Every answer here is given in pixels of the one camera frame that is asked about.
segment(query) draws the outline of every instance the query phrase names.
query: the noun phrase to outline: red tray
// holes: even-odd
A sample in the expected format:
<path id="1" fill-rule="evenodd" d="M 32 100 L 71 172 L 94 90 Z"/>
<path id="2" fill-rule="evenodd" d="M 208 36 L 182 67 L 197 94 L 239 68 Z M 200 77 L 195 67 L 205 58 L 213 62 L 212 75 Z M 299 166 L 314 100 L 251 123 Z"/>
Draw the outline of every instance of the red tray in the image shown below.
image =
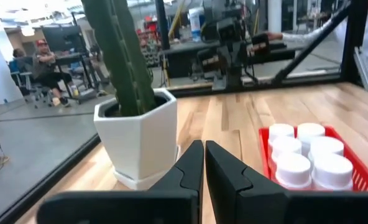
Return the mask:
<path id="1" fill-rule="evenodd" d="M 345 158 L 349 159 L 354 166 L 354 171 L 352 173 L 354 191 L 368 191 L 368 168 L 365 166 L 365 164 L 358 158 L 354 151 L 346 144 L 346 142 L 343 141 L 340 135 L 332 127 L 325 127 L 325 135 L 336 138 L 344 143 L 344 156 Z M 297 136 L 297 127 L 295 127 L 295 136 Z M 269 129 L 260 128 L 259 137 L 264 175 L 272 180 L 274 176 L 271 173 L 271 169 L 269 168 L 267 162 L 270 157 L 268 150 Z"/>

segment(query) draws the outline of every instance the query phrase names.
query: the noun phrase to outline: wooden table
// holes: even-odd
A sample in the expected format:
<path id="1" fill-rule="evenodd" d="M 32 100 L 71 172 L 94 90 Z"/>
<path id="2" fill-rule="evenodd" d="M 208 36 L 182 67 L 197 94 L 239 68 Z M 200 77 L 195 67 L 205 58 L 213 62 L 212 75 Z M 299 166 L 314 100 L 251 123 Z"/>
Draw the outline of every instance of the wooden table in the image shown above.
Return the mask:
<path id="1" fill-rule="evenodd" d="M 182 149 L 193 140 L 214 140 L 262 172 L 258 129 L 274 123 L 317 122 L 333 126 L 368 167 L 368 93 L 351 84 L 182 98 L 177 139 Z M 47 195 L 65 190 L 126 190 L 100 144 Z M 203 223 L 215 223 L 205 181 Z M 34 206 L 18 223 L 35 223 Z"/>

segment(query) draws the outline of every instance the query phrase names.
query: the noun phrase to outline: gray floor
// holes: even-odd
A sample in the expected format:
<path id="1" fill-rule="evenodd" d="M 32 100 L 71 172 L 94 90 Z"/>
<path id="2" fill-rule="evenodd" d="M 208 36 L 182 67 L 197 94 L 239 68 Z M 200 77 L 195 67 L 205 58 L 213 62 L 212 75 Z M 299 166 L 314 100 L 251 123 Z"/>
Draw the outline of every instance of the gray floor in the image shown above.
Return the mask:
<path id="1" fill-rule="evenodd" d="M 337 66 L 341 55 L 336 49 L 332 38 L 324 41 L 295 72 Z M 255 72 L 258 77 L 275 75 L 287 63 L 257 65 Z M 160 68 L 154 69 L 153 87 L 160 85 L 160 76 Z M 189 78 L 172 80 L 172 85 L 191 83 Z M 10 157 L 0 170 L 0 213 L 96 133 L 94 105 L 110 97 L 72 103 L 71 108 L 35 109 L 24 101 L 0 106 L 0 143 Z"/>

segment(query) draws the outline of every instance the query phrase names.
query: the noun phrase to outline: cactus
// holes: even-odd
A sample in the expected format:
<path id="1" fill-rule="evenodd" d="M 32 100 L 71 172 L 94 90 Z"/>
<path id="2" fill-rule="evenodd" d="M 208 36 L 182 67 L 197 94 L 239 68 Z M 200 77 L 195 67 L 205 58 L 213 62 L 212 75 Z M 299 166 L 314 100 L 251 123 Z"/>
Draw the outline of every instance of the cactus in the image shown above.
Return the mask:
<path id="1" fill-rule="evenodd" d="M 120 116 L 142 115 L 156 107 L 145 58 L 126 0 L 81 0 L 103 51 Z"/>

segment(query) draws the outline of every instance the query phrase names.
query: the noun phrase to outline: white planter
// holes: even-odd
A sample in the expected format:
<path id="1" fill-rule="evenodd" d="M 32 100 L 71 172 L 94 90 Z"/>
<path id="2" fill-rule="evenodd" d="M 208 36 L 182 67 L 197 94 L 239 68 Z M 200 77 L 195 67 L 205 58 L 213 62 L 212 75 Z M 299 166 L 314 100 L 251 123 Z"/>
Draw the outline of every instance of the white planter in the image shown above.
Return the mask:
<path id="1" fill-rule="evenodd" d="M 154 92 L 168 101 L 141 116 L 105 118 L 105 111 L 116 104 L 115 98 L 94 109 L 94 124 L 114 165 L 114 175 L 134 190 L 154 185 L 179 155 L 177 100 L 164 88 Z"/>

